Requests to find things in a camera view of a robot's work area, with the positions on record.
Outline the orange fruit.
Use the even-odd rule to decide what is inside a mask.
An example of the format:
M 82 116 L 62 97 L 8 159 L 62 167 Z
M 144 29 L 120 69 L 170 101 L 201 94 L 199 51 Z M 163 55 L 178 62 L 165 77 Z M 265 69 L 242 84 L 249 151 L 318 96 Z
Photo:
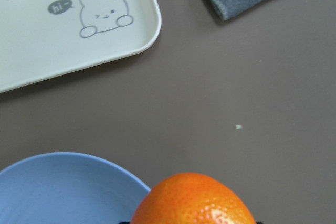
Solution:
M 256 223 L 227 186 L 199 173 L 179 173 L 158 183 L 131 223 Z

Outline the blue plate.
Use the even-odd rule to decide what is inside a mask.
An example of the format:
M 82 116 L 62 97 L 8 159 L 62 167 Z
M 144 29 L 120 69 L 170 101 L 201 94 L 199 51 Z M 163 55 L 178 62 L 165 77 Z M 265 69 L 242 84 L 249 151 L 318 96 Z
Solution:
M 57 152 L 1 171 L 1 223 L 117 223 L 131 220 L 149 187 L 95 156 Z

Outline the cream rabbit tray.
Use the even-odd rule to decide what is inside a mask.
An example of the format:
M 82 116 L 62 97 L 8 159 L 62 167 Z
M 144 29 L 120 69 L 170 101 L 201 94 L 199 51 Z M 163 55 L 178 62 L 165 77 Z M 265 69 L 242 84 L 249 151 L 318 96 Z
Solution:
M 1 0 L 1 91 L 147 50 L 157 0 Z

